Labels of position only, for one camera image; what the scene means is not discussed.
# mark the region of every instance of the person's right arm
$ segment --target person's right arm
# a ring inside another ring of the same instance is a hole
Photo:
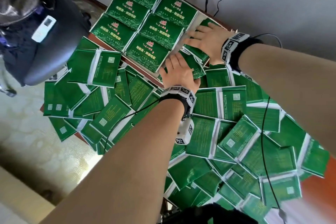
[[[185,43],[223,63],[221,47],[234,33],[209,23]],[[265,44],[254,44],[240,56],[239,68],[252,77],[326,150],[336,156],[336,62]]]

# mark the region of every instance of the chair leg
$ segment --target chair leg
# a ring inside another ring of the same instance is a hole
[[[16,91],[11,88],[6,79],[6,68],[3,61],[3,56],[0,55],[0,92],[5,93],[7,96],[13,98],[16,96]]]

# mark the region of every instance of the stack of green packets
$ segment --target stack of green packets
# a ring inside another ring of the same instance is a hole
[[[263,155],[281,204],[302,196],[304,179],[324,177],[329,153],[273,99],[261,131],[266,92],[229,66],[205,66],[209,57],[204,52],[180,44],[194,21],[214,22],[196,20],[198,14],[181,0],[112,0],[91,32],[117,51],[105,51],[83,37],[64,74],[45,82],[44,116],[61,141],[78,132],[97,154],[105,154],[157,103],[120,119],[155,102],[163,91],[121,56],[157,78],[167,56],[179,47],[201,86],[191,141],[174,145],[164,197],[180,209],[216,202],[267,223],[266,214],[277,206]]]

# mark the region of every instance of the hand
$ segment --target hand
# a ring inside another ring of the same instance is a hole
[[[192,38],[185,39],[183,42],[192,47],[196,47],[205,52],[210,57],[211,65],[223,64],[221,59],[222,46],[229,37],[235,33],[227,31],[225,28],[217,26],[211,22],[208,27],[198,26],[198,31],[188,31],[187,34]]]
[[[159,70],[165,89],[173,85],[181,85],[192,90],[194,94],[198,91],[201,79],[194,81],[193,71],[179,52],[166,59],[166,68],[168,73],[162,67]]]

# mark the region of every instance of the person's left hand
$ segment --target person's left hand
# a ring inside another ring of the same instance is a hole
[[[201,79],[194,81],[193,71],[179,52],[166,59],[166,68],[168,73],[162,67],[159,69],[165,89],[173,85],[181,85],[192,90],[194,94],[198,91]]]

